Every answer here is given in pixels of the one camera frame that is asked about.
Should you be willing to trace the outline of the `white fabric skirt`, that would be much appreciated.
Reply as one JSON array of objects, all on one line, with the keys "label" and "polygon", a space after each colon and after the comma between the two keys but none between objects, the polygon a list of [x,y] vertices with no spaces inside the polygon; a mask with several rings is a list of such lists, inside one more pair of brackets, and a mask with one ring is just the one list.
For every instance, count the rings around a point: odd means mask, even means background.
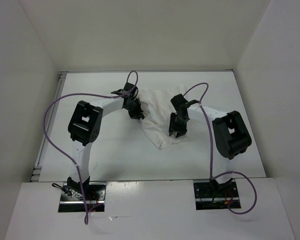
[{"label": "white fabric skirt", "polygon": [[170,115],[175,111],[171,99],[178,94],[185,93],[186,90],[184,85],[177,85],[170,89],[145,89],[138,93],[140,100],[146,103],[141,128],[148,140],[159,150],[187,142],[189,139],[186,136],[175,138],[169,136],[168,133]]}]

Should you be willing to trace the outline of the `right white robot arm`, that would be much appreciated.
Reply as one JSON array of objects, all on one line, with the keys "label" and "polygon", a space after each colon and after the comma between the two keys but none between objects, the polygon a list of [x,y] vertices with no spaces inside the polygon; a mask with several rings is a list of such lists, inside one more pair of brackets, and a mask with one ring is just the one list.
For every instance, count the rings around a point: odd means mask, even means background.
[{"label": "right white robot arm", "polygon": [[175,109],[175,112],[170,114],[168,128],[170,136],[173,135],[175,138],[184,136],[190,120],[207,124],[210,141],[209,191],[215,197],[221,196],[233,179],[224,182],[213,176],[213,151],[216,147],[219,154],[228,160],[246,152],[252,144],[252,138],[241,114],[236,110],[223,112],[198,105],[200,103],[198,100],[188,101],[182,94],[175,95],[170,102]]}]

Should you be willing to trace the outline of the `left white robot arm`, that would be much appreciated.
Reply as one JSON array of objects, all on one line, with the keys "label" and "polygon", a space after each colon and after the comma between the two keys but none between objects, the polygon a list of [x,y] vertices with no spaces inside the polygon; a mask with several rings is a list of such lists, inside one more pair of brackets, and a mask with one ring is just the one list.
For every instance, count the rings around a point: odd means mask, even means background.
[{"label": "left white robot arm", "polygon": [[131,119],[144,119],[138,93],[139,89],[127,82],[122,89],[111,92],[109,98],[94,102],[81,100],[77,103],[68,125],[75,164],[67,178],[67,188],[78,200],[86,199],[91,192],[90,154],[92,144],[100,134],[102,118],[125,109]]}]

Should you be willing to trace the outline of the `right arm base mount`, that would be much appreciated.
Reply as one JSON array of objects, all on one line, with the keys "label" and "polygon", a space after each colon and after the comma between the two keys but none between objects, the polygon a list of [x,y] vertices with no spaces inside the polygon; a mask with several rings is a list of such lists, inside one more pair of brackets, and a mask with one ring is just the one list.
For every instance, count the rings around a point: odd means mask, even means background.
[{"label": "right arm base mount", "polygon": [[195,207],[197,211],[240,209],[241,203],[237,184],[232,178],[219,184],[216,180],[197,180],[193,182]]}]

